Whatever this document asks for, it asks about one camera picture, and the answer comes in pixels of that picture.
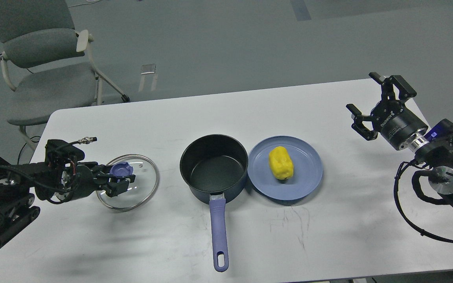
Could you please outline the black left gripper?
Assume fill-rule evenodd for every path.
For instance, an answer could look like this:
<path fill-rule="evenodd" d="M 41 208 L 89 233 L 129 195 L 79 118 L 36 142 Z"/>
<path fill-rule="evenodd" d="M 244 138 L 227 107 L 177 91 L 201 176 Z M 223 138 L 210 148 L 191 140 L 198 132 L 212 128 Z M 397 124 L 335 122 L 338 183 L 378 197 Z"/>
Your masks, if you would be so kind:
<path fill-rule="evenodd" d="M 88 197 L 95 191 L 102 189 L 108 197 L 117 197 L 127 192 L 129 185 L 136 179 L 135 175 L 115 176 L 112 173 L 113 165 L 102 165 L 96 162 L 80 163 L 76 166 L 76 174 L 72 178 L 70 192 L 60 194 L 59 202 L 69 202 Z M 108 177 L 106 183 L 97 177 Z"/>

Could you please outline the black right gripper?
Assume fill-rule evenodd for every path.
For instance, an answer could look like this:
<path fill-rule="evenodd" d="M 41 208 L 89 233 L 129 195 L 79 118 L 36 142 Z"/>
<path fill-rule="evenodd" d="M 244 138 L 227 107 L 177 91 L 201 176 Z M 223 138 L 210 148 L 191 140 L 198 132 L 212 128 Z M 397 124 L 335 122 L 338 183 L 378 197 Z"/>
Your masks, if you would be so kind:
<path fill-rule="evenodd" d="M 368 75 L 381 86 L 381 100 L 370 115 L 363 115 L 354 104 L 346 104 L 354 121 L 351 128 L 365 140 L 375 140 L 380 133 L 395 150 L 403 150 L 411 136 L 423 135 L 428 130 L 428 125 L 404 104 L 416 97 L 417 91 L 401 75 L 385 77 L 377 72 Z M 367 128 L 364 122 L 371 122 L 374 129 Z"/>

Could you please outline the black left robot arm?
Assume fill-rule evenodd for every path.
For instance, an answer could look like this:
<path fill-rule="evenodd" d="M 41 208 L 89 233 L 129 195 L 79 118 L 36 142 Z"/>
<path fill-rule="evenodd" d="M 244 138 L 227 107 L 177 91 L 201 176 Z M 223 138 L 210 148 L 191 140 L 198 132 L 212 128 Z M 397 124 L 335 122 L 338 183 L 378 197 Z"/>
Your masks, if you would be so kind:
<path fill-rule="evenodd" d="M 40 214 L 40 208 L 33 205 L 36 198 L 64 204 L 96 191 L 109 197 L 128 191 L 136 179 L 129 165 L 118 172 L 113 165 L 84 161 L 85 153 L 77 145 L 96 140 L 51 139 L 43 162 L 0 165 L 0 249 L 36 220 Z"/>

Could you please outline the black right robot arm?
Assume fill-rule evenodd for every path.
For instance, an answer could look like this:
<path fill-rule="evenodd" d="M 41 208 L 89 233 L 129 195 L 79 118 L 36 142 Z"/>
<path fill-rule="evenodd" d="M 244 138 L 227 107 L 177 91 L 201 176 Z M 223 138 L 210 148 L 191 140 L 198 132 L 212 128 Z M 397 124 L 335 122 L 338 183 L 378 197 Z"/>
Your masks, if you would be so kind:
<path fill-rule="evenodd" d="M 410 149 L 414 159 L 402 162 L 395 175 L 395 205 L 405 222 L 421 236 L 452 243 L 453 239 L 430 233 L 414 224 L 405 215 L 399 199 L 399 182 L 408 167 L 416 168 L 411 183 L 415 195 L 428 204 L 453 208 L 453 123 L 442 119 L 429 128 L 406 102 L 417 93 L 401 75 L 385 77 L 370 72 L 370 77 L 381 87 L 381 99 L 369 115 L 364 115 L 354 104 L 347 104 L 351 124 L 365 140 L 382 136 L 395 150 Z"/>

